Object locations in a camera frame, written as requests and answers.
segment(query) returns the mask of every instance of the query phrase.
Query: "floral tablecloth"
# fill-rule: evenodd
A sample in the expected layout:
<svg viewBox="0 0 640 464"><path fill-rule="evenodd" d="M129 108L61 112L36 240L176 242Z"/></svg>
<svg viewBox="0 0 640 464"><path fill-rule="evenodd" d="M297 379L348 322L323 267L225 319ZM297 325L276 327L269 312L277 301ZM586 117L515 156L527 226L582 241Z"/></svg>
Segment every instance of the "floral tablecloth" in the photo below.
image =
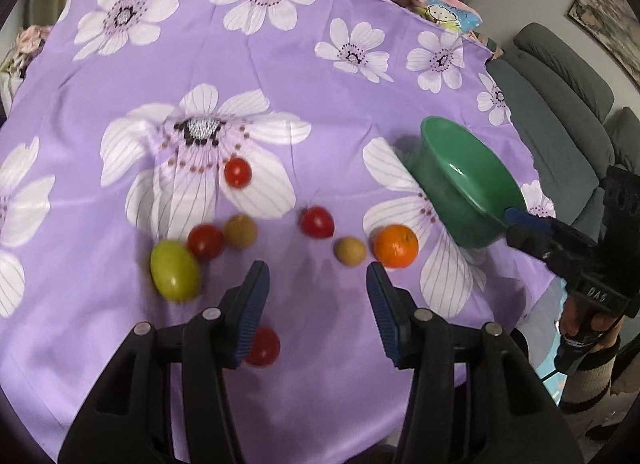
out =
<svg viewBox="0 0 640 464"><path fill-rule="evenodd" d="M551 275L504 242L460 250L396 155L443 116L553 213L489 56L386 0L68 0L0 134L0 385L36 441L56 458L136 322L185 322L255 259L282 352L225 376L247 462L339 463L391 432L411 373L385 358L366 265L342 266L296 222L322 205L338 237L406 224L420 253L396 285L452 322L513 327ZM233 156L253 171L242 190L222 176ZM238 212L257 243L210 264L197 300L162 300L153 244Z"/></svg>

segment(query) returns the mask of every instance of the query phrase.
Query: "red tomato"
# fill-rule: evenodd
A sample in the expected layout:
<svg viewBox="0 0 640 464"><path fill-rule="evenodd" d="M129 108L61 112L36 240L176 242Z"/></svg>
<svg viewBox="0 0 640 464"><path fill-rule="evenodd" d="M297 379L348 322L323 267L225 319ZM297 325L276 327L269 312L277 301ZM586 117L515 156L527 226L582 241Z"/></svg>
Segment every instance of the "red tomato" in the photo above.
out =
<svg viewBox="0 0 640 464"><path fill-rule="evenodd" d="M226 183L233 189L242 189L251 182L251 167L242 157L233 157L225 165Z"/></svg>
<svg viewBox="0 0 640 464"><path fill-rule="evenodd" d="M305 209L300 217L300 228L305 235L312 238L329 238L334 236L334 218L322 206L311 206Z"/></svg>
<svg viewBox="0 0 640 464"><path fill-rule="evenodd" d="M189 233L187 249L199 262L208 262L222 254L225 237L213 224L200 224Z"/></svg>
<svg viewBox="0 0 640 464"><path fill-rule="evenodd" d="M280 338L269 327L258 327L255 331L254 346L244 359L253 367L273 365L280 355Z"/></svg>

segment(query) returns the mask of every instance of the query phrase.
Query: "silver bolt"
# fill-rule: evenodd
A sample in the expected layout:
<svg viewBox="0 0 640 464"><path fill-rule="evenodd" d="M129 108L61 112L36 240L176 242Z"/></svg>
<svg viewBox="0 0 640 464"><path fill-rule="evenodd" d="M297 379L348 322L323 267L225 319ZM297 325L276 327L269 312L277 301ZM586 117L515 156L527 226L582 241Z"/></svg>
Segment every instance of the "silver bolt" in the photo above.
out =
<svg viewBox="0 0 640 464"><path fill-rule="evenodd" d="M151 330L151 323L142 321L138 323L135 327L133 327L133 332L135 332L138 336L144 336L145 334L149 334Z"/></svg>
<svg viewBox="0 0 640 464"><path fill-rule="evenodd" d="M202 317L207 321L213 321L222 316L222 311L218 307L209 307L202 311Z"/></svg>
<svg viewBox="0 0 640 464"><path fill-rule="evenodd" d="M497 323L494 323L493 321L491 323L487 323L484 329L491 336L499 336L500 334L502 334L502 327Z"/></svg>
<svg viewBox="0 0 640 464"><path fill-rule="evenodd" d="M416 309L414 312L414 318L418 321L431 321L433 319L433 312L429 309Z"/></svg>

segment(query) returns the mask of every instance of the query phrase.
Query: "green bowl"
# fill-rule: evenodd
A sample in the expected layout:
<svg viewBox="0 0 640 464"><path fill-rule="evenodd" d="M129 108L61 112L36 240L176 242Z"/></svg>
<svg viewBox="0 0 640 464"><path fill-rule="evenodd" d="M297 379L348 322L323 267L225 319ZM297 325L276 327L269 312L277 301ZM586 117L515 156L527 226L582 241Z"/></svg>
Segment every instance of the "green bowl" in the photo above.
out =
<svg viewBox="0 0 640 464"><path fill-rule="evenodd" d="M405 165L462 248L484 248L506 230L507 208L526 211L518 184L477 137L439 117L420 126L422 140Z"/></svg>

